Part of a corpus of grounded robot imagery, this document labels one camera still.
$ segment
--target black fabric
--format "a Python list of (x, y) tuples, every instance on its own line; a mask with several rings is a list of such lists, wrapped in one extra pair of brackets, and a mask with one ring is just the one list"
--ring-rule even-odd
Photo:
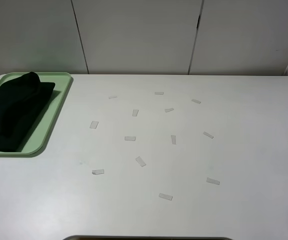
[(0, 86), (0, 151), (18, 149), (54, 87), (53, 82), (40, 82), (34, 72)]

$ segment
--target black cloth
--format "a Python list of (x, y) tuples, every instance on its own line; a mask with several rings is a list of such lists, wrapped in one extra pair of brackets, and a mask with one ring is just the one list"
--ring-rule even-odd
[(15, 152), (49, 101), (55, 84), (30, 72), (0, 86), (0, 151)]

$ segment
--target white cabinet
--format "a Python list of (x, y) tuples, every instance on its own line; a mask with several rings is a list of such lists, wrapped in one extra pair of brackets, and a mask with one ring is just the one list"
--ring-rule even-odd
[(288, 0), (205, 0), (190, 74), (281, 75)]
[(0, 0), (0, 74), (87, 73), (69, 0)]
[(201, 0), (73, 0), (91, 74), (187, 74)]

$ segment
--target table surface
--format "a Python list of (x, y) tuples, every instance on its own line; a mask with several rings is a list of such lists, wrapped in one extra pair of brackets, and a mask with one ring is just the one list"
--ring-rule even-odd
[(0, 158), (0, 240), (288, 239), (288, 76), (72, 77), (45, 151)]

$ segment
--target light green tray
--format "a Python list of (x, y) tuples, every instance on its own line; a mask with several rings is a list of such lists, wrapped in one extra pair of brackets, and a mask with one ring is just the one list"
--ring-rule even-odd
[[(0, 79), (0, 85), (18, 78), (25, 72), (14, 72), (4, 75)], [(55, 83), (53, 94), (48, 104), (37, 117), (32, 128), (23, 140), (17, 152), (2, 152), (0, 157), (34, 157), (40, 154), (46, 147), (50, 134), (58, 118), (69, 88), (72, 77), (66, 72), (37, 72), (41, 82)]]

